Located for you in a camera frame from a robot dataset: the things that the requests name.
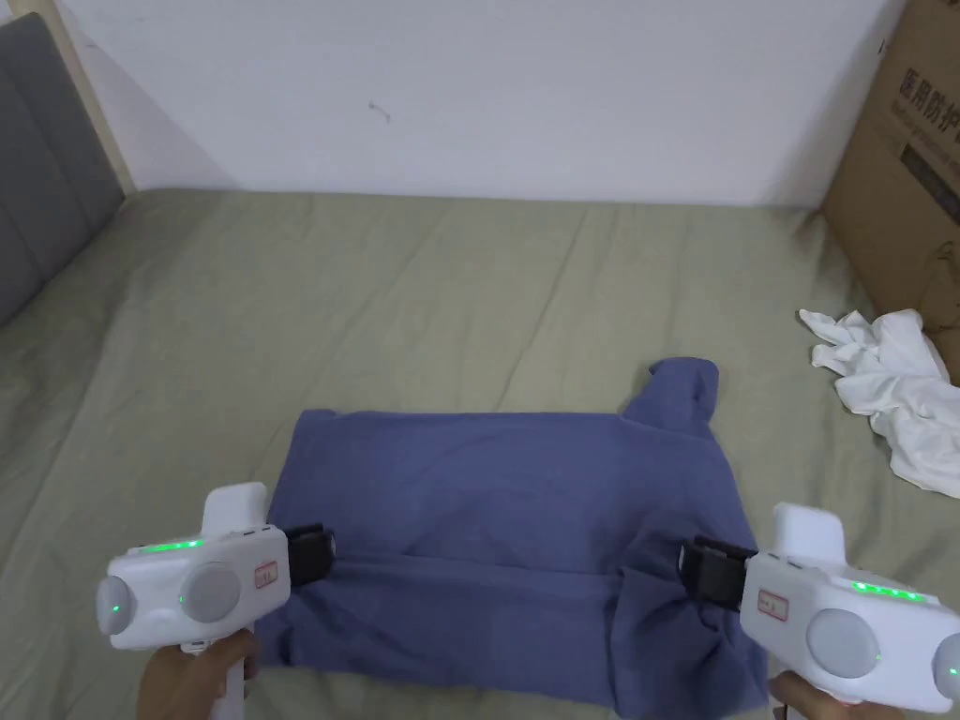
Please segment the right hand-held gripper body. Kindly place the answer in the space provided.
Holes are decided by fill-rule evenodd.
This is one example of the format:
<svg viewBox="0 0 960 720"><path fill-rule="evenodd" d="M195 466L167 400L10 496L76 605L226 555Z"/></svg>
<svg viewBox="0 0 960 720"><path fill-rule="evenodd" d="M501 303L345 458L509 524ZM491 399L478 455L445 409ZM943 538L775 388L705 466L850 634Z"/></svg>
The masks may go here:
<svg viewBox="0 0 960 720"><path fill-rule="evenodd" d="M697 536L688 594L739 616L784 669L845 703L945 713L959 699L959 616L935 595L850 565L834 514L782 502L772 549Z"/></svg>

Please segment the person's left hand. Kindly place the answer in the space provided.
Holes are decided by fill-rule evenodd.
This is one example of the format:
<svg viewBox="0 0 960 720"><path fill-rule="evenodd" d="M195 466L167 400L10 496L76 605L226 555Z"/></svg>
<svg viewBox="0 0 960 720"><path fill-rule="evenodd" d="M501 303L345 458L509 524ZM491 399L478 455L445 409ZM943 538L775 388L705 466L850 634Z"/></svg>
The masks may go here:
<svg viewBox="0 0 960 720"><path fill-rule="evenodd" d="M244 680L256 676L258 642L240 630L203 652L177 646L155 651L145 666L136 704L138 719L207 719L226 690L231 668L241 664Z"/></svg>

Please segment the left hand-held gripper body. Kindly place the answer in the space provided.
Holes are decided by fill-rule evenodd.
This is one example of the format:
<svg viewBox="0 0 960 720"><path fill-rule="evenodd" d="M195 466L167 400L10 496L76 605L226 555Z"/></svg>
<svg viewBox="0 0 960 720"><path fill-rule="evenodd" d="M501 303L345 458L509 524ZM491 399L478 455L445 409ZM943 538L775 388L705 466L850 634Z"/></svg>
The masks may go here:
<svg viewBox="0 0 960 720"><path fill-rule="evenodd" d="M282 530L266 518L266 487L212 490L198 534L133 547L99 582L99 631L119 650L177 646L201 653L281 608L293 589L325 578L335 536L321 523ZM207 719L240 719L247 694L241 664Z"/></svg>

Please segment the person's right hand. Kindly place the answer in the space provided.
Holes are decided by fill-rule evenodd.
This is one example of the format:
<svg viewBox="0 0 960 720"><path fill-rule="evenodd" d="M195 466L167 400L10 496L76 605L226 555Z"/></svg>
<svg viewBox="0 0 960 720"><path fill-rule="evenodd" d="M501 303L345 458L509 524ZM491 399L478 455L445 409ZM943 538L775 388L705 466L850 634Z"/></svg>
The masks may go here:
<svg viewBox="0 0 960 720"><path fill-rule="evenodd" d="M769 690L777 704L775 719L864 719L875 709L869 703L847 705L789 671L771 679Z"/></svg>

